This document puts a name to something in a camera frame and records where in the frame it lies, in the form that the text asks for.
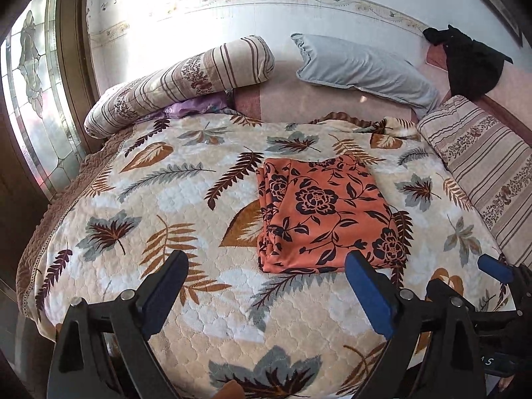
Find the blue gripper pad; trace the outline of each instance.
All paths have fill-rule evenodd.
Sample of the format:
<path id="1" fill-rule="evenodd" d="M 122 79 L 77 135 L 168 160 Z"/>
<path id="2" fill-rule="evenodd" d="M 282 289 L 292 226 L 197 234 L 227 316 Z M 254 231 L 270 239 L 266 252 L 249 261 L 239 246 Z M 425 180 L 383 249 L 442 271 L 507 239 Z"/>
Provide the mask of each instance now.
<path id="1" fill-rule="evenodd" d="M 371 267 L 371 270 L 374 274 L 380 274 L 388 280 L 384 274 L 373 271 L 373 267 Z M 392 324 L 393 316 L 395 315 L 394 310 L 379 292 L 377 285 L 368 276 L 368 272 L 364 270 L 358 259 L 351 253 L 345 259 L 345 276 L 347 276 L 351 288 L 355 291 L 356 297 L 362 305 L 373 330 L 382 334 L 386 340 L 390 340 L 395 331 Z"/>
<path id="2" fill-rule="evenodd" d="M 477 261 L 478 269 L 497 279 L 502 284 L 509 284 L 513 281 L 512 268 L 500 263 L 489 255 L 480 255 Z"/>
<path id="3" fill-rule="evenodd" d="M 149 292 L 137 301 L 137 310 L 140 311 L 143 320 L 141 330 L 145 340 L 161 331 L 187 275 L 187 255 L 182 250 L 174 250 L 161 269 L 149 274 L 140 285 L 139 291 L 144 288 L 143 291 Z"/>

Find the orange floral cloth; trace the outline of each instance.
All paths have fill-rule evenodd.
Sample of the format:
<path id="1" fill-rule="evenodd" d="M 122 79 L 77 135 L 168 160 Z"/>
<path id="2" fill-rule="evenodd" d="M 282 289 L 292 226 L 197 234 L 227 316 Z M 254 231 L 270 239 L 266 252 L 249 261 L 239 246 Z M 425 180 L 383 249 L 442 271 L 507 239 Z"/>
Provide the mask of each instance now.
<path id="1" fill-rule="evenodd" d="M 375 268 L 405 265 L 390 207 L 368 169 L 349 155 L 323 162 L 266 159 L 256 174 L 262 271 L 341 271 L 352 250 Z"/>

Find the purple fabric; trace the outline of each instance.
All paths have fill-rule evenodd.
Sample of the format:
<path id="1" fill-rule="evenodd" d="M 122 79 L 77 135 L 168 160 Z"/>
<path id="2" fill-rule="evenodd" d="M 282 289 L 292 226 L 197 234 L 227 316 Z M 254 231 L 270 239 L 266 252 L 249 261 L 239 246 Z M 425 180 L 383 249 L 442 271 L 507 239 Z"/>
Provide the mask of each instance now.
<path id="1" fill-rule="evenodd" d="M 135 123 L 143 123 L 159 118 L 183 118 L 193 113 L 214 113 L 227 107 L 229 107 L 227 94 L 225 94 L 225 91 L 220 91 L 219 93 L 205 94 L 184 102 L 174 103 L 139 118 Z"/>

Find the white wall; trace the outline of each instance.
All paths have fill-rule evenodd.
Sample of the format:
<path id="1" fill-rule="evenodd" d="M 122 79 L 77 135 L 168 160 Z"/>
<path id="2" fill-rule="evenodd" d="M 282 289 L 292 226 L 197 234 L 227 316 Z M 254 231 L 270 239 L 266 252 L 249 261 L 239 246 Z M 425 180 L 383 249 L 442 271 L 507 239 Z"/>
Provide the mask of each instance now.
<path id="1" fill-rule="evenodd" d="M 426 25 L 445 29 L 447 24 L 485 42 L 532 71 L 532 49 L 521 48 L 481 0 L 370 0 L 403 12 Z M 92 35 L 119 24 L 126 34 L 97 47 L 93 60 L 100 89 L 142 76 L 219 43 L 259 34 L 277 58 L 296 58 L 289 35 L 305 32 L 336 36 L 383 47 L 403 55 L 414 65 L 424 60 L 427 43 L 412 32 L 365 16 L 329 8 L 251 5 L 171 15 L 179 0 L 88 0 L 88 25 Z M 168 9 L 166 19 L 155 13 Z"/>

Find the quilted bedspread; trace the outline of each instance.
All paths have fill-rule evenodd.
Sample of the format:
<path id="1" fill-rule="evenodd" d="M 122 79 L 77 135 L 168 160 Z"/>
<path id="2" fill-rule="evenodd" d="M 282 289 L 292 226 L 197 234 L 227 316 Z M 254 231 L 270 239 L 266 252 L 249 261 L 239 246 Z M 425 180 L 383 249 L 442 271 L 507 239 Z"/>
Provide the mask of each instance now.
<path id="1" fill-rule="evenodd" d="M 408 256 L 405 269 L 387 271 L 394 283 L 424 298 L 440 278 L 479 310 L 502 307 L 506 289 L 476 266 L 498 246 L 434 151 L 421 137 L 356 129 L 236 115 L 138 124 L 42 247 L 25 295 L 39 330 L 54 338 L 71 298 L 112 300 L 182 249 L 189 275 L 150 346 L 184 396 L 211 397 L 232 379 L 250 398 L 353 394 L 384 338 L 345 275 L 262 273 L 256 249 L 264 158 L 345 153 L 368 166 L 392 208 Z M 418 357 L 426 345 L 422 336 Z"/>

